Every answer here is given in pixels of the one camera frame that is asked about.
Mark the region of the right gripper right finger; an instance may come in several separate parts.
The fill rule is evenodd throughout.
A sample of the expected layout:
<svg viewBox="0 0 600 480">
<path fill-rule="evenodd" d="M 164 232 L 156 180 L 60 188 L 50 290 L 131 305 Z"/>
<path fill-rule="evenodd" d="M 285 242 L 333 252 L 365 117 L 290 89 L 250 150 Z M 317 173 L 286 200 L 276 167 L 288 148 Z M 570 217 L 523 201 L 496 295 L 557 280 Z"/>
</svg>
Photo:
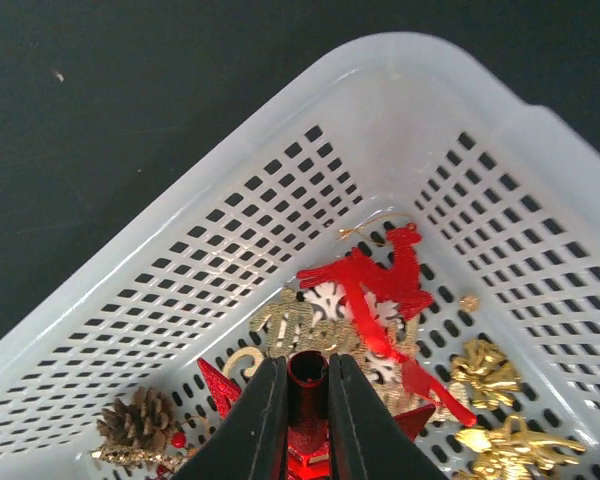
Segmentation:
<svg viewBox="0 0 600 480">
<path fill-rule="evenodd" d="M 435 410 L 429 404 L 393 417 L 353 357 L 333 354 L 328 370 L 331 477 L 443 479 L 414 444 Z"/>
</svg>

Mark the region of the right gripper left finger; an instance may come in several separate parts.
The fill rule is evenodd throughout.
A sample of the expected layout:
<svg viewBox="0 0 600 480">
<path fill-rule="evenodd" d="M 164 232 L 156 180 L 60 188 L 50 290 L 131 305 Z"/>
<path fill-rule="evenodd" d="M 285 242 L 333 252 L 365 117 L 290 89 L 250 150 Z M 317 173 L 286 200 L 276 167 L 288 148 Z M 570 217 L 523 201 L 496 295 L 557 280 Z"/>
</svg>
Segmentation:
<svg viewBox="0 0 600 480">
<path fill-rule="evenodd" d="M 175 479 L 285 479 L 287 477 L 287 367 L 266 359 L 245 389 L 200 358 L 198 367 L 224 419 Z"/>
</svg>

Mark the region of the red glitter star topper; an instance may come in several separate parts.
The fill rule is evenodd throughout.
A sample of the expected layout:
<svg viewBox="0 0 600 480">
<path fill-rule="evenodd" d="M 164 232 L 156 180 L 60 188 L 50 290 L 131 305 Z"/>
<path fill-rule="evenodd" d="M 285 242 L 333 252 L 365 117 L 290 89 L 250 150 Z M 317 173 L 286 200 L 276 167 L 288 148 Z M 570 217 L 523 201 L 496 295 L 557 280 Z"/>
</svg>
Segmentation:
<svg viewBox="0 0 600 480">
<path fill-rule="evenodd" d="M 288 388 L 285 479 L 333 479 L 328 412 L 329 360 L 316 351 L 301 352 L 291 360 L 285 360 Z"/>
</svg>

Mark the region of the white perforated plastic basket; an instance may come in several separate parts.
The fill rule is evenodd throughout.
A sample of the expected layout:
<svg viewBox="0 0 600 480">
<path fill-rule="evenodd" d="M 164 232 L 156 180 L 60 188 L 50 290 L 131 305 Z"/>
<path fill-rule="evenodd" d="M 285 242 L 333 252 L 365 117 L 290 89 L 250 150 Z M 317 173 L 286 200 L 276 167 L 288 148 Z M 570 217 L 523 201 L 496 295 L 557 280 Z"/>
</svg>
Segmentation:
<svg viewBox="0 0 600 480">
<path fill-rule="evenodd" d="M 514 410 L 600 479 L 600 155 L 464 51 L 381 34 L 324 56 L 0 342 L 0 479 L 124 479 L 94 460 L 116 398 L 166 393 L 200 446 L 219 417 L 197 367 L 265 344 L 248 321 L 295 274 L 358 247 L 393 260 L 414 222 L 432 306 L 407 325 L 440 379 L 484 336 Z"/>
</svg>

